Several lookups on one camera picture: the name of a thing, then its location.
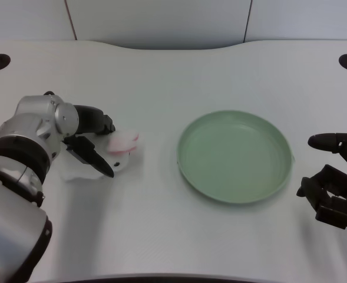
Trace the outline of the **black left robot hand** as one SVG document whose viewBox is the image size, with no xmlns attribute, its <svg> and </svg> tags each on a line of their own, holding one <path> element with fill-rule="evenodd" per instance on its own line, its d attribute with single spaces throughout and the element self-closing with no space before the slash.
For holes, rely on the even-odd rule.
<svg viewBox="0 0 347 283">
<path fill-rule="evenodd" d="M 75 105 L 78 127 L 74 134 L 63 139 L 66 150 L 83 164 L 91 165 L 103 175 L 113 178 L 111 166 L 96 151 L 95 145 L 84 134 L 107 136 L 115 132 L 113 120 L 98 108 Z"/>
</svg>

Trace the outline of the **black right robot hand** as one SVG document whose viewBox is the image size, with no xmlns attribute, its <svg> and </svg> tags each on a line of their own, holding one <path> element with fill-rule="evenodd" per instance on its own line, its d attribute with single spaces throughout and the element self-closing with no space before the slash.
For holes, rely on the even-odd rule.
<svg viewBox="0 0 347 283">
<path fill-rule="evenodd" d="M 314 149 L 339 154 L 347 162 L 347 133 L 322 133 L 311 136 Z M 326 164 L 312 177 L 303 177 L 296 195 L 306 198 L 316 212 L 316 220 L 347 228 L 347 174 Z"/>
</svg>

